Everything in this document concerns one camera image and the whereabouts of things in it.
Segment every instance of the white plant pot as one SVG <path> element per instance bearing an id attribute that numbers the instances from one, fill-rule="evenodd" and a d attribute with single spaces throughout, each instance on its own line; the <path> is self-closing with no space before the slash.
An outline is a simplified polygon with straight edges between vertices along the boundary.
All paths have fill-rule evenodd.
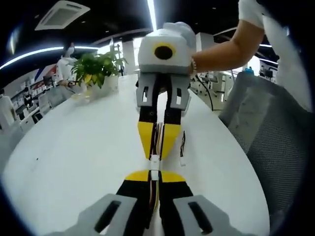
<path id="1" fill-rule="evenodd" d="M 98 85 L 92 85 L 92 97 L 94 99 L 105 97 L 116 91 L 118 91 L 118 76 L 106 77 L 102 88 L 99 88 Z"/>

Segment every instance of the potted plant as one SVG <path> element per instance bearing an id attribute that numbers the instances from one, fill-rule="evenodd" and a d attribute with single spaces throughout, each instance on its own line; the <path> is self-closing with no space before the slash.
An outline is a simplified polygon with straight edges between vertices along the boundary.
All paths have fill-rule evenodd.
<path id="1" fill-rule="evenodd" d="M 84 54 L 78 59 L 72 74 L 76 74 L 79 85 L 84 83 L 94 97 L 102 97 L 118 88 L 119 66 L 127 63 L 124 58 L 117 58 L 120 51 L 111 50 L 105 54 Z"/>

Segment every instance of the white desk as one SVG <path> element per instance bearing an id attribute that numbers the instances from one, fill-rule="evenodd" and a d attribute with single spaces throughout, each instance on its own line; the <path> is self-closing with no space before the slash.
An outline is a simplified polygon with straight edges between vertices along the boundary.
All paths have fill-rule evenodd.
<path id="1" fill-rule="evenodd" d="M 72 99 L 62 103 L 14 150 L 3 182 L 37 235 L 64 231 L 84 209 L 116 193 L 128 174 L 149 168 L 137 130 L 136 80 L 121 77 L 119 93 L 85 106 Z M 182 174 L 195 195 L 203 194 L 228 214 L 234 228 L 267 235 L 268 208 L 254 169 L 219 118 L 191 95 L 182 118 L 186 166 L 179 163 L 180 135 L 162 169 Z M 159 116 L 166 99 L 166 93 L 159 97 Z M 155 235 L 162 235 L 160 218 L 154 220 Z"/>

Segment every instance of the ceiling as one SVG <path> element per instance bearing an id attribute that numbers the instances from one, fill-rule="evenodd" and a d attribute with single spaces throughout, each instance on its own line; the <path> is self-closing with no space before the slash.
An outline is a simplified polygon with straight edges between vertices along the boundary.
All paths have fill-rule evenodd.
<path id="1" fill-rule="evenodd" d="M 8 15 L 1 14 L 0 65 L 27 52 L 63 46 L 69 42 L 89 46 L 92 43 L 139 30 L 138 33 L 119 36 L 116 40 L 128 41 L 147 34 L 152 28 L 146 0 L 73 0 L 91 10 L 73 21 L 65 29 L 35 31 L 35 27 L 57 0 L 28 0 L 6 2 Z M 216 34 L 237 26 L 238 0 L 154 0 L 157 28 L 164 22 L 183 21 L 191 25 L 195 33 Z M 233 31 L 219 34 L 216 42 L 227 41 Z M 78 50 L 77 56 L 84 53 Z M 56 63 L 61 51 L 41 53 L 19 60 L 0 70 L 0 87 L 19 76 Z M 271 48 L 260 48 L 259 57 L 277 60 Z"/>

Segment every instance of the green leaves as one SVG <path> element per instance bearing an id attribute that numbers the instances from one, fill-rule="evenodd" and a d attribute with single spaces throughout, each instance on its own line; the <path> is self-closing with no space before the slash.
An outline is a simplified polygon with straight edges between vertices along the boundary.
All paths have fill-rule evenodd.
<path id="1" fill-rule="evenodd" d="M 119 68 L 128 63 L 125 58 L 117 58 L 116 54 L 120 51 L 111 50 L 105 54 L 84 54 L 74 63 L 71 69 L 72 74 L 76 74 L 76 81 L 80 85 L 84 83 L 87 75 L 91 75 L 92 79 L 87 80 L 87 84 L 97 84 L 101 88 L 104 84 L 105 77 L 118 75 Z"/>

